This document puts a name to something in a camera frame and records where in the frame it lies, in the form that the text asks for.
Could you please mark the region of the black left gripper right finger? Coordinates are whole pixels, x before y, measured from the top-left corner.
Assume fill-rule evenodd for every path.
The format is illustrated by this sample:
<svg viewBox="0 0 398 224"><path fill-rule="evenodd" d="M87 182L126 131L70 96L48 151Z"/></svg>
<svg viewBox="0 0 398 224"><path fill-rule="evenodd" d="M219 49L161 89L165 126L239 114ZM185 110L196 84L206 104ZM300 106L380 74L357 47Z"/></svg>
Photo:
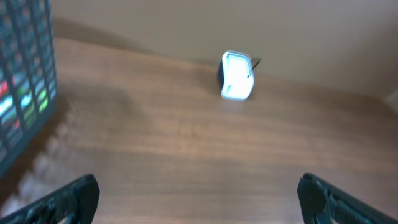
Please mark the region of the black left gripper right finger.
<svg viewBox="0 0 398 224"><path fill-rule="evenodd" d="M397 224L397 220L354 198L312 173L297 187L305 224Z"/></svg>

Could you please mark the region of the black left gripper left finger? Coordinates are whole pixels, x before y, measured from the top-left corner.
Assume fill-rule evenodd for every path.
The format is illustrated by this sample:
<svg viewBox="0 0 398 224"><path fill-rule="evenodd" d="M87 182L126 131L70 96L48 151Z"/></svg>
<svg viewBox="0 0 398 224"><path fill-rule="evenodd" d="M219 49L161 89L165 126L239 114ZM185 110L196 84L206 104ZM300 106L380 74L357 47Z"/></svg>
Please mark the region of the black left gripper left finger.
<svg viewBox="0 0 398 224"><path fill-rule="evenodd" d="M1 224L91 224L100 197L93 174L75 179L56 191L1 219Z"/></svg>

